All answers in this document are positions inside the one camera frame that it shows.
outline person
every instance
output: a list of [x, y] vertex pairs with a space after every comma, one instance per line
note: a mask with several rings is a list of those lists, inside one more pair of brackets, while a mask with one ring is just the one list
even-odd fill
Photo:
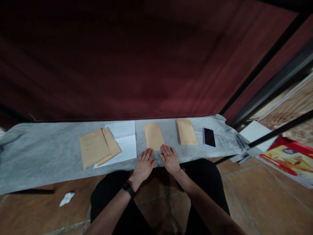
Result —
[[[161, 160], [191, 201], [185, 234], [245, 234], [231, 219], [221, 175], [206, 159], [179, 164], [175, 150], [161, 146]], [[154, 234], [133, 200], [141, 183], [148, 178], [157, 160], [146, 149], [137, 160], [134, 172], [108, 174], [91, 195], [91, 224], [85, 235]]]

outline kraft paper envelope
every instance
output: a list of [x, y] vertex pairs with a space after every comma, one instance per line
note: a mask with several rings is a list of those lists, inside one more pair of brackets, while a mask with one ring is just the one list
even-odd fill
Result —
[[144, 133], [146, 135], [147, 148], [157, 151], [160, 150], [162, 144], [165, 144], [158, 122], [145, 124]]
[[181, 145], [198, 145], [195, 130], [189, 119], [176, 119], [176, 126]]
[[111, 158], [113, 158], [115, 155], [119, 154], [121, 152], [120, 147], [118, 146], [116, 140], [114, 139], [110, 129], [104, 128], [102, 129], [105, 141], [107, 142], [107, 145], [109, 147], [110, 150], [110, 155], [106, 156], [105, 158], [103, 158], [102, 160], [100, 160], [99, 162], [97, 162], [97, 166], [100, 166], [104, 163], [106, 163], [108, 160], [110, 160]]
[[84, 169], [111, 154], [101, 128], [79, 137], [79, 141]]

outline watch strap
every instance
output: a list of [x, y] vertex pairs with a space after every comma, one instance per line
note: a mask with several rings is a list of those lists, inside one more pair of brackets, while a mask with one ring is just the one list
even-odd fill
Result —
[[124, 189], [126, 192], [130, 194], [131, 199], [135, 198], [136, 193], [134, 192], [134, 190], [132, 189], [131, 185], [128, 182], [125, 182], [122, 185], [122, 189]]

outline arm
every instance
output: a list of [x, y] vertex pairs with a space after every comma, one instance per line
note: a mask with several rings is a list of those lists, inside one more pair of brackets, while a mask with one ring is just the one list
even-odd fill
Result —
[[[141, 183], [148, 178], [157, 162], [156, 160], [152, 161], [153, 153], [154, 151], [151, 149], [146, 149], [145, 152], [141, 153], [134, 173], [128, 179], [128, 183], [135, 192]], [[105, 234], [112, 234], [130, 199], [129, 193], [121, 189], [89, 226], [85, 235], [98, 235], [104, 232]]]
[[180, 168], [176, 152], [161, 146], [161, 159], [166, 170], [184, 189], [208, 230], [214, 234], [240, 234], [245, 232]]

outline black pants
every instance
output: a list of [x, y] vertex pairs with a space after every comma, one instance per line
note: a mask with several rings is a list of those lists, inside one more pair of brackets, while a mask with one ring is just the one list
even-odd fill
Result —
[[[186, 170], [186, 174], [199, 185], [210, 198], [215, 201], [228, 215], [227, 206], [221, 175], [217, 167], [206, 159], [199, 159], [180, 165]], [[100, 214], [103, 208], [121, 189], [122, 184], [129, 178], [126, 171], [113, 172], [108, 174], [96, 186], [91, 195], [91, 223]], [[120, 220], [118, 221], [113, 234], [154, 234], [148, 222], [145, 220], [134, 200], [130, 200]], [[191, 204], [186, 234], [211, 234], [201, 220], [198, 212]]]

